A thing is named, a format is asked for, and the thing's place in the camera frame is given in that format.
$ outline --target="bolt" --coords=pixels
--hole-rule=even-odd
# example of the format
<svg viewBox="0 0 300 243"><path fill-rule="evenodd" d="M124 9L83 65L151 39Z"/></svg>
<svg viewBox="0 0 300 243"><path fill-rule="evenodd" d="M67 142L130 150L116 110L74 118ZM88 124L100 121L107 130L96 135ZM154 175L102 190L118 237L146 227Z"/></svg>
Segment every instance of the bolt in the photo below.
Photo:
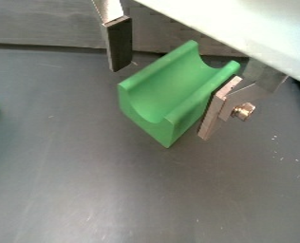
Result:
<svg viewBox="0 0 300 243"><path fill-rule="evenodd" d="M254 110L255 106L251 103L243 103L234 108L231 116L238 117L245 122L249 119Z"/></svg>

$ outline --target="green block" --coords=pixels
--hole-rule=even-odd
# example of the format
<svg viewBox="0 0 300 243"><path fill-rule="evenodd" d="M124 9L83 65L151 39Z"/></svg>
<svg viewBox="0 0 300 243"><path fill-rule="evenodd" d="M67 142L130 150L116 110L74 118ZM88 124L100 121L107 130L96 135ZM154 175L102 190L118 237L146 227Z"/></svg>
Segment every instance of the green block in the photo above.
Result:
<svg viewBox="0 0 300 243"><path fill-rule="evenodd" d="M167 148L202 116L211 92L238 69L234 61L222 68L209 67L198 44L189 41L118 84L120 110Z"/></svg>

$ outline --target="gray table surface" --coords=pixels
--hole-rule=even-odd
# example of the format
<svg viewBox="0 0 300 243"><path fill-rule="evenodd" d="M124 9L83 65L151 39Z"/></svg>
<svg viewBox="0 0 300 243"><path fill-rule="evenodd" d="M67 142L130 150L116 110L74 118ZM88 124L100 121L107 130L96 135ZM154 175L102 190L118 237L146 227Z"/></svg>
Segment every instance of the gray table surface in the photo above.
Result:
<svg viewBox="0 0 300 243"><path fill-rule="evenodd" d="M0 242L300 242L300 86L164 149L115 92L156 58L0 48Z"/></svg>

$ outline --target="green plastic holder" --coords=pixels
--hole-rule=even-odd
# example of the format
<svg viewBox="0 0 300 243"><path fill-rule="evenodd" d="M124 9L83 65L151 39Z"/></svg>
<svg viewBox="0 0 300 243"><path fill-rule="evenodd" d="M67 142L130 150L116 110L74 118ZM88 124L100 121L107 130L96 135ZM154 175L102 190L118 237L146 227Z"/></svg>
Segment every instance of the green plastic holder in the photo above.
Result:
<svg viewBox="0 0 300 243"><path fill-rule="evenodd" d="M187 41L118 84L120 110L167 148L199 119L213 91L238 69L234 61L222 68L209 67L198 44Z"/></svg>

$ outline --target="white panel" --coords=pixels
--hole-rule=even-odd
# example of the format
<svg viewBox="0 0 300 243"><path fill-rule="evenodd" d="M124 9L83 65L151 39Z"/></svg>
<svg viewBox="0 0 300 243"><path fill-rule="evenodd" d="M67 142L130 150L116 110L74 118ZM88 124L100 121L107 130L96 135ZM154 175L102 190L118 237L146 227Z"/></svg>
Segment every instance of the white panel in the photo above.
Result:
<svg viewBox="0 0 300 243"><path fill-rule="evenodd" d="M300 0L136 0L300 80Z"/></svg>

